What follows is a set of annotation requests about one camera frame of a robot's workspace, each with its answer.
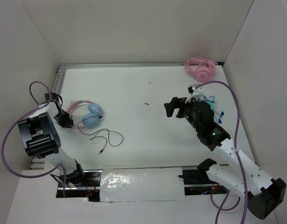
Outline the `pink blue cat-ear headphones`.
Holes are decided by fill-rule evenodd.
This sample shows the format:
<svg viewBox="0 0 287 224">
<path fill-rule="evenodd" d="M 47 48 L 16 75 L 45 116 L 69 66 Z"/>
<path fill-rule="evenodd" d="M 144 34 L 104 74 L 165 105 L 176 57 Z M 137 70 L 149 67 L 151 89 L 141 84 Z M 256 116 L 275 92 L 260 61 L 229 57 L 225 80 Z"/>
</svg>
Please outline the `pink blue cat-ear headphones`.
<svg viewBox="0 0 287 224">
<path fill-rule="evenodd" d="M 81 118 L 81 121 L 75 125 L 75 127 L 82 130 L 93 129 L 98 126 L 100 120 L 103 118 L 103 109 L 97 103 L 94 103 L 90 100 L 71 101 L 66 112 L 72 117 L 73 112 L 81 106 L 87 106 L 89 113 L 84 115 Z"/>
</svg>

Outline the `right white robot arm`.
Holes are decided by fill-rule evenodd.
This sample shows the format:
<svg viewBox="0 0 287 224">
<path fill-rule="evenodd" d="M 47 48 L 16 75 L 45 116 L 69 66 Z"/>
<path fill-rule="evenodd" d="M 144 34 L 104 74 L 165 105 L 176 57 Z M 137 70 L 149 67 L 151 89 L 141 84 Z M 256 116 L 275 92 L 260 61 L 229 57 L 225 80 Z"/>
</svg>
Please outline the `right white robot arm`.
<svg viewBox="0 0 287 224">
<path fill-rule="evenodd" d="M 237 174 L 222 168 L 212 159 L 198 165 L 199 181 L 217 182 L 232 193 L 247 199 L 248 210 L 264 220 L 283 202 L 286 183 L 272 178 L 258 167 L 244 152 L 235 149 L 230 135 L 214 121 L 214 112 L 204 101 L 174 97 L 164 104 L 167 117 L 178 109 L 177 118 L 185 118 L 195 129 L 197 137 L 211 152 L 219 155 Z"/>
</svg>

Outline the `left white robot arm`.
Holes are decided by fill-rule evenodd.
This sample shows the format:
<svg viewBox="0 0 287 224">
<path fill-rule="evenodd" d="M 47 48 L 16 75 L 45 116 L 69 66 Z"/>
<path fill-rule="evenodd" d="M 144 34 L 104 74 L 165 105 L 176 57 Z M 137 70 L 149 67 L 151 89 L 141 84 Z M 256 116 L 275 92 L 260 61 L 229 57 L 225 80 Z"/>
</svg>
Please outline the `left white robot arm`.
<svg viewBox="0 0 287 224">
<path fill-rule="evenodd" d="M 62 164 L 65 170 L 59 168 L 60 180 L 76 187 L 84 185 L 86 174 L 81 164 L 61 149 L 61 139 L 55 127 L 74 126 L 71 116 L 62 109 L 62 97 L 54 92 L 46 93 L 45 102 L 38 108 L 28 118 L 17 123 L 27 155 L 44 159 L 55 167 Z"/>
</svg>

